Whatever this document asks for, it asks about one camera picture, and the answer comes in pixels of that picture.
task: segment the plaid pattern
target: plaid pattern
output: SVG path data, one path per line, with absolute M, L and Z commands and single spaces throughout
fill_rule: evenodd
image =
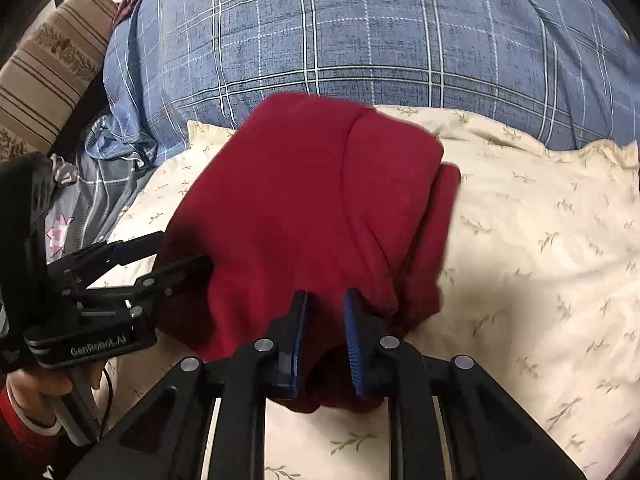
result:
M 639 57 L 601 0 L 140 0 L 87 150 L 161 164 L 268 93 L 460 108 L 554 150 L 636 138 Z

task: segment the blue plaid blanket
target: blue plaid blanket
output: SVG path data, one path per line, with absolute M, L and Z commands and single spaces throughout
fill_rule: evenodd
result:
M 86 149 L 156 166 L 187 120 L 235 128 L 277 91 L 460 108 L 553 150 L 628 144 L 639 59 L 601 0 L 140 0 Z

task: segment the bed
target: bed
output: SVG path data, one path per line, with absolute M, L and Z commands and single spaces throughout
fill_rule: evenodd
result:
M 474 357 L 590 480 L 607 478 L 640 430 L 636 143 L 620 148 L 600 140 L 552 152 L 468 112 L 379 110 L 437 135 L 444 160 L 462 172 L 439 281 L 442 310 L 407 340 L 428 355 Z M 191 121 L 189 133 L 191 149 L 159 167 L 112 240 L 163 230 L 233 131 Z M 95 286 L 132 283 L 152 260 L 117 267 Z M 112 360 L 110 423 L 187 354 L 161 335 L 154 348 Z M 270 402 L 265 471 L 274 478 L 382 479 L 386 435 L 383 410 L 302 415 Z

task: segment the black cable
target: black cable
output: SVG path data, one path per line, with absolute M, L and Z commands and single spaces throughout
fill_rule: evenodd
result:
M 109 419 L 111 404 L 113 403 L 113 384 L 111 383 L 111 377 L 109 377 L 109 373 L 106 367 L 102 370 L 102 373 L 104 373 L 104 377 L 107 379 L 107 386 L 109 387 L 109 399 L 107 399 L 107 408 L 104 410 L 104 416 L 100 425 L 100 436 L 98 437 L 98 440 L 102 440 L 104 430 L 107 428 L 107 420 Z

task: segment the gray plaid cloth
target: gray plaid cloth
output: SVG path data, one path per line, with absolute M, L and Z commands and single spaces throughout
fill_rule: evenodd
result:
M 152 166 L 270 92 L 460 108 L 553 150 L 637 136 L 639 54 L 601 0 L 140 0 L 108 47 L 92 156 Z

